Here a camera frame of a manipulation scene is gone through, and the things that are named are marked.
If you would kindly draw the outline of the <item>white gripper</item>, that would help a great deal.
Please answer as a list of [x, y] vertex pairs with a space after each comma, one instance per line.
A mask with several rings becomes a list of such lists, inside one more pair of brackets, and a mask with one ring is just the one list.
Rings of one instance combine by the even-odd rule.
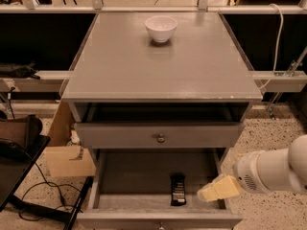
[[235, 177], [238, 180], [231, 175], [216, 177], [211, 183], [197, 191], [199, 200], [210, 202], [231, 198], [238, 196], [242, 188], [249, 193], [264, 193], [266, 187], [261, 182], [257, 171], [257, 162], [260, 154], [260, 151], [254, 151], [243, 155], [233, 166]]

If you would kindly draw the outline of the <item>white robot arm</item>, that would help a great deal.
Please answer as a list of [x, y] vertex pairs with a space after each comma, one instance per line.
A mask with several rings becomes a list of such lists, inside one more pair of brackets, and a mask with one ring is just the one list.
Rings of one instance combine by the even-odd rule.
[[204, 202], [276, 191], [307, 193], [307, 135], [296, 138], [287, 149], [258, 150], [242, 156], [234, 175], [221, 174], [197, 191]]

